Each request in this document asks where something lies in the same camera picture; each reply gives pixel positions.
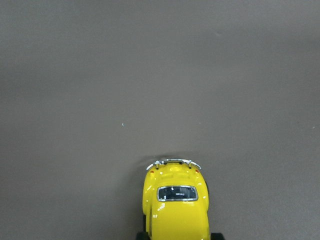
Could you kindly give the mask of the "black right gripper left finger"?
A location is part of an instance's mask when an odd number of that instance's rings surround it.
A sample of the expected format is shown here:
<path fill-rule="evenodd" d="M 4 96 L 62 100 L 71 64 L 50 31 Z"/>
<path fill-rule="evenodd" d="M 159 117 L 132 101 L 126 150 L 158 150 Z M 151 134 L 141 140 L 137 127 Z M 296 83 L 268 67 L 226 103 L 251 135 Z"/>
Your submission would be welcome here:
<path fill-rule="evenodd" d="M 150 240 L 149 234 L 145 231 L 136 234 L 136 240 Z"/>

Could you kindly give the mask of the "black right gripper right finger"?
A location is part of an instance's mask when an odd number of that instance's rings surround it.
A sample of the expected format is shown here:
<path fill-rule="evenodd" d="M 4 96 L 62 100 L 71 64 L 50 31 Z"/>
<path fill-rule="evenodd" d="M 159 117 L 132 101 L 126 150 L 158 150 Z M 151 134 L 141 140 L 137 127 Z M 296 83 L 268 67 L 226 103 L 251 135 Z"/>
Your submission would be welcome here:
<path fill-rule="evenodd" d="M 212 232 L 210 234 L 211 240 L 225 240 L 224 235 L 221 232 Z"/>

